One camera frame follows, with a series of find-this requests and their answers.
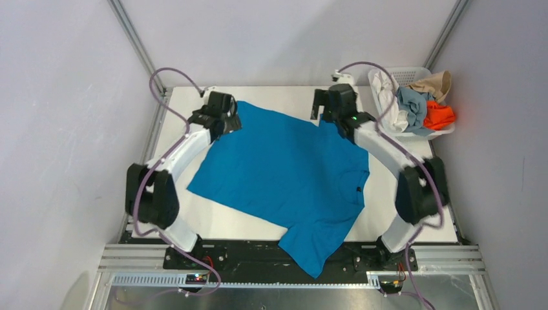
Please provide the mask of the bright blue t-shirt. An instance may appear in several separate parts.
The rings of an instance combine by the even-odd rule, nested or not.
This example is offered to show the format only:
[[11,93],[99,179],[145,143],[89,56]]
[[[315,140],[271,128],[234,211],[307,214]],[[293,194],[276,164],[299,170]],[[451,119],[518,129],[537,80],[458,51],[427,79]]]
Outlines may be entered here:
[[279,247],[318,278],[364,209],[368,153],[333,123],[245,101],[237,113],[243,127],[213,143],[188,190],[284,227]]

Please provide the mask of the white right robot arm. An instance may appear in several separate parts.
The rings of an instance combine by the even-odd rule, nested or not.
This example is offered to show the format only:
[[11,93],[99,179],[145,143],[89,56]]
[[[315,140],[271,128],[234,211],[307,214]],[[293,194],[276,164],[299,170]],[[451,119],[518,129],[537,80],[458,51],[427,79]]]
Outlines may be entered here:
[[391,138],[380,121],[359,112],[359,95],[348,83],[315,89],[311,119],[321,118],[335,124],[339,135],[367,150],[397,181],[394,205],[396,216],[378,238],[375,260],[379,267],[393,269],[401,253],[412,244],[427,218],[439,215],[438,228],[444,225],[443,209],[450,203],[445,166],[441,158],[419,158],[401,142]]

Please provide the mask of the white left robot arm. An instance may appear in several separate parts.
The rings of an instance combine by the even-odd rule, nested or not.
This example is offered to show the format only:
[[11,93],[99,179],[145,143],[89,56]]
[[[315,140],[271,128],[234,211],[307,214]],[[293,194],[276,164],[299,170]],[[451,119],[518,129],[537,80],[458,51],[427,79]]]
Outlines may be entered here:
[[207,90],[202,97],[204,104],[185,120],[183,134],[164,154],[128,168],[125,191],[125,212],[180,249],[178,258],[189,269],[202,264],[204,252],[196,246],[199,235],[179,214],[176,181],[210,144],[242,128],[231,94]]

